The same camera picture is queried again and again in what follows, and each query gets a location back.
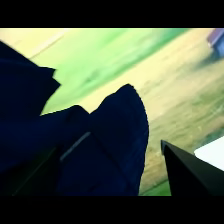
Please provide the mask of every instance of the person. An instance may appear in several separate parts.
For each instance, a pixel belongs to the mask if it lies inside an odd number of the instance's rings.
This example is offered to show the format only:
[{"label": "person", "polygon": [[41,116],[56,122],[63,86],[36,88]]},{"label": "person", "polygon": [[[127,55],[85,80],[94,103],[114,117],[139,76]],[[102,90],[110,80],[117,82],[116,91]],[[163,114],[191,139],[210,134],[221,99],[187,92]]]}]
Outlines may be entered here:
[{"label": "person", "polygon": [[[0,42],[1,194],[11,189],[7,194],[137,196],[149,125],[136,90],[129,84],[122,86],[90,114],[74,105],[40,116],[60,86],[54,71],[37,66]],[[39,169],[52,149],[48,165]],[[45,157],[27,178],[30,168],[24,169],[24,164],[34,163],[39,155]],[[17,185],[13,180],[18,172],[26,178]],[[31,177],[31,190],[24,190]]]}]

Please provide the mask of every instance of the house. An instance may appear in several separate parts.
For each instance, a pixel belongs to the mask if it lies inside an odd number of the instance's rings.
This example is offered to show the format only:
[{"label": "house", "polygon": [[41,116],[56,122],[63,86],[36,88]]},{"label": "house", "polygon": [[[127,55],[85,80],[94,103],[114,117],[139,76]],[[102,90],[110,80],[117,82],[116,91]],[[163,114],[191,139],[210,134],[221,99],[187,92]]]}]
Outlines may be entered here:
[{"label": "house", "polygon": [[224,57],[224,28],[215,28],[208,36],[207,41],[220,57]]}]

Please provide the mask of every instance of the roof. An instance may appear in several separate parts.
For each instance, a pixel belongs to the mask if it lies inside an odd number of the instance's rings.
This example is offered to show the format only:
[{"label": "roof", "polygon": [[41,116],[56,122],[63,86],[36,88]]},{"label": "roof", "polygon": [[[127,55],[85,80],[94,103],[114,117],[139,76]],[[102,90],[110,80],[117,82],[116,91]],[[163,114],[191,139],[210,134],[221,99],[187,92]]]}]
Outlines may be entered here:
[{"label": "roof", "polygon": [[216,42],[224,35],[224,28],[215,28],[208,36],[207,41],[214,46]]}]

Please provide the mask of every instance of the dark clothing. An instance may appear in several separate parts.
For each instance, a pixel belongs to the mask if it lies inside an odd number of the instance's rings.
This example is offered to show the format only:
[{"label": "dark clothing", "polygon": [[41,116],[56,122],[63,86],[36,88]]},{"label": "dark clothing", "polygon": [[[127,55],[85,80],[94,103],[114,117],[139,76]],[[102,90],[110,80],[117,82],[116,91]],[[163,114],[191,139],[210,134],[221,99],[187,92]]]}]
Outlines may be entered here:
[{"label": "dark clothing", "polygon": [[138,195],[149,127],[135,89],[91,114],[73,106],[40,116],[59,87],[53,73],[0,43],[0,174],[57,147],[56,195]]}]

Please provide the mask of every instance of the ground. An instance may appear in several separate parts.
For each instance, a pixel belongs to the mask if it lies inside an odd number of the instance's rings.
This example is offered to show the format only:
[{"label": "ground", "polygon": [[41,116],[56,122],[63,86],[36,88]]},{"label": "ground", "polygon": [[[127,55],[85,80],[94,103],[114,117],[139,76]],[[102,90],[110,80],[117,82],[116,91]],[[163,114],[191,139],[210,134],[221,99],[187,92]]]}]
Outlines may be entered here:
[{"label": "ground", "polygon": [[[19,46],[16,40],[10,41],[35,63],[58,69],[55,78],[64,87],[49,100],[44,113],[73,104],[91,112],[105,96],[126,83],[132,84],[144,102],[150,124],[140,194],[169,195],[160,140],[192,153],[208,136],[220,137],[212,133],[223,133],[224,61],[208,47],[206,37],[211,31],[108,29],[102,31],[99,40],[94,30],[87,35],[90,31],[73,29],[63,34],[66,37],[61,35],[57,48],[53,44],[43,50],[41,43],[36,44],[33,49],[39,46],[39,53],[24,47],[24,42]],[[50,38],[51,32],[45,35]],[[7,41],[7,30],[1,29],[1,36]],[[74,40],[80,44],[72,47]]]}]

